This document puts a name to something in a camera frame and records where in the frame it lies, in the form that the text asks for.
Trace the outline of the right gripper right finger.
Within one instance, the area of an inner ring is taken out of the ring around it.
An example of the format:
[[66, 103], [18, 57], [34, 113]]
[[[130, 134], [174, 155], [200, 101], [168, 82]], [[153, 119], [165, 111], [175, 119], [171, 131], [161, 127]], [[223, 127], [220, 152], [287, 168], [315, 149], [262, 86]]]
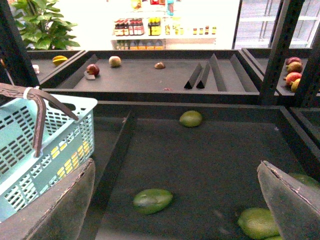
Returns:
[[320, 190], [311, 188], [268, 161], [257, 167], [263, 198], [283, 240], [320, 238]]

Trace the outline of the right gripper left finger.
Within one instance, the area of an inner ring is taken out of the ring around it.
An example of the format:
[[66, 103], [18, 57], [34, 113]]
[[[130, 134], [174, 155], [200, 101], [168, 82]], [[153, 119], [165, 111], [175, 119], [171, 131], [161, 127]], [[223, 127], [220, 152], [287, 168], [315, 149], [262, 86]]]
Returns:
[[2, 240], [76, 240], [80, 235], [95, 183], [89, 158], [30, 205], [0, 224]]

